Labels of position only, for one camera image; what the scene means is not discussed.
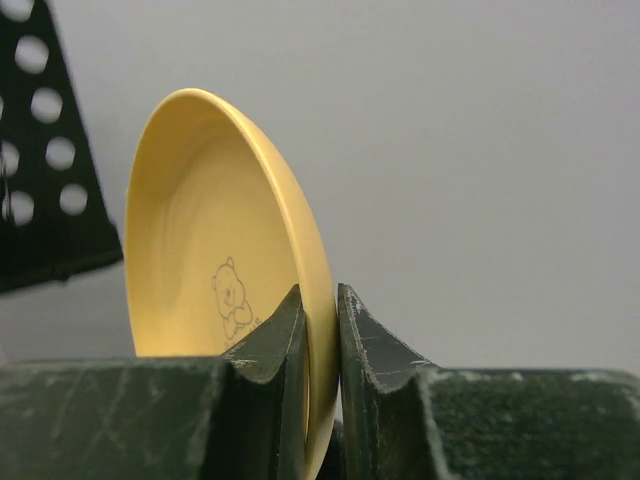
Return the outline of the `yellow plastic plate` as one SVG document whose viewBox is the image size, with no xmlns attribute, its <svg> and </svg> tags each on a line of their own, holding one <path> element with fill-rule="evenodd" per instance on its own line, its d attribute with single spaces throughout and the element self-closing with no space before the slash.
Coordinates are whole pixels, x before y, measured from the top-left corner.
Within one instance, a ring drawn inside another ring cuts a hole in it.
<svg viewBox="0 0 640 480">
<path fill-rule="evenodd" d="M 205 90 L 167 96 L 137 146 L 124 260 L 140 357 L 220 354 L 264 326 L 299 287 L 307 325 L 305 475 L 315 478 L 338 389 L 335 288 L 311 208 L 262 130 Z"/>
</svg>

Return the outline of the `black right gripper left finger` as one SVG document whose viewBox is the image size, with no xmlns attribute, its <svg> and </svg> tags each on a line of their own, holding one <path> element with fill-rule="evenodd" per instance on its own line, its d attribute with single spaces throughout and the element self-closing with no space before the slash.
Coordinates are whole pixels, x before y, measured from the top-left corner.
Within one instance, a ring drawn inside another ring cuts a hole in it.
<svg viewBox="0 0 640 480">
<path fill-rule="evenodd" d="M 220 356 L 1 370 L 5 479 L 301 479 L 306 318 L 292 289 Z"/>
</svg>

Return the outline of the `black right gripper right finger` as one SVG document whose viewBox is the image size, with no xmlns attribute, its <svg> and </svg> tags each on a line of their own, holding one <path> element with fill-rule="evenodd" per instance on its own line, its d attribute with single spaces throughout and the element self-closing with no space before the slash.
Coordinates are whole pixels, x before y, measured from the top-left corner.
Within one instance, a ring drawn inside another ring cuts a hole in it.
<svg viewBox="0 0 640 480">
<path fill-rule="evenodd" d="M 338 288 L 350 479 L 635 479 L 639 381 L 603 369 L 444 368 Z"/>
</svg>

